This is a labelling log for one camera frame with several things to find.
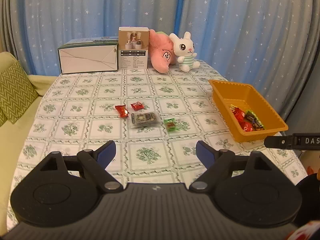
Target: red candy wrapper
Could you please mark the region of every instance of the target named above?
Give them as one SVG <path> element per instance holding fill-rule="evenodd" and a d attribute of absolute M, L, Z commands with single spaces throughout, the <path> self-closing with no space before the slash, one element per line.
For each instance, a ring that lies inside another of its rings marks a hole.
<path fill-rule="evenodd" d="M 245 132 L 252 132 L 253 131 L 253 126 L 251 123 L 246 122 L 246 121 L 241 121 L 239 122 L 242 130 L 244 130 Z"/>
<path fill-rule="evenodd" d="M 236 107 L 234 105 L 230 106 L 230 110 L 235 115 L 235 118 L 238 120 L 238 122 L 242 122 L 245 116 L 245 112 L 242 111 L 239 107 Z"/>
<path fill-rule="evenodd" d="M 115 109 L 119 112 L 121 118 L 128 117 L 129 112 L 128 112 L 127 108 L 125 107 L 125 105 L 115 106 Z"/>
<path fill-rule="evenodd" d="M 133 104 L 131 104 L 131 106 L 134 109 L 134 111 L 144 109 L 144 105 L 140 102 L 133 103 Z"/>

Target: white bunny plush toy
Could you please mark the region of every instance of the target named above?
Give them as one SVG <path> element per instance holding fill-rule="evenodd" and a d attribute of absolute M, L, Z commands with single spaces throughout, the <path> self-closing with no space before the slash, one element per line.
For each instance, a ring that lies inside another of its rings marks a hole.
<path fill-rule="evenodd" d="M 194 60 L 197 54 L 194 53 L 195 47 L 193 46 L 190 32 L 185 32 L 183 39 L 179 39 L 174 33 L 171 33 L 169 38 L 173 41 L 173 51 L 178 56 L 177 61 L 183 72 L 200 67 L 200 62 Z"/>

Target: white box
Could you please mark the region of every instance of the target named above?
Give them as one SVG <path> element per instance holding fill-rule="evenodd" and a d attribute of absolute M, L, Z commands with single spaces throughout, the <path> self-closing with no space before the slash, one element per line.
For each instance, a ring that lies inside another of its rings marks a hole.
<path fill-rule="evenodd" d="M 62 74 L 117 71 L 118 37 L 75 39 L 58 48 Z"/>
<path fill-rule="evenodd" d="M 149 29 L 119 27 L 119 69 L 147 69 Z"/>

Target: gray ribbed surface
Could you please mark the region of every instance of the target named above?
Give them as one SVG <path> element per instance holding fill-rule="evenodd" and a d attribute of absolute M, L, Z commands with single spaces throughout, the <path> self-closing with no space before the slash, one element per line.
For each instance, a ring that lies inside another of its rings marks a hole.
<path fill-rule="evenodd" d="M 188 192 L 184 184 L 128 184 L 105 195 L 86 218 L 58 228 L 19 224 L 5 240 L 214 239 L 283 240 L 295 227 L 248 228 L 219 213 L 207 195 Z"/>

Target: zigzag pattern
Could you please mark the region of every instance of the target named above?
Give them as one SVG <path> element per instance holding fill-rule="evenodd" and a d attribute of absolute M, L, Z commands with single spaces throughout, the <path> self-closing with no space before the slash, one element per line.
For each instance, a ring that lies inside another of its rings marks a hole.
<path fill-rule="evenodd" d="M 0 107 L 15 123 L 38 97 L 19 62 L 0 73 Z"/>
<path fill-rule="evenodd" d="M 0 109 L 0 126 L 3 125 L 7 121 L 7 117 L 4 112 Z"/>

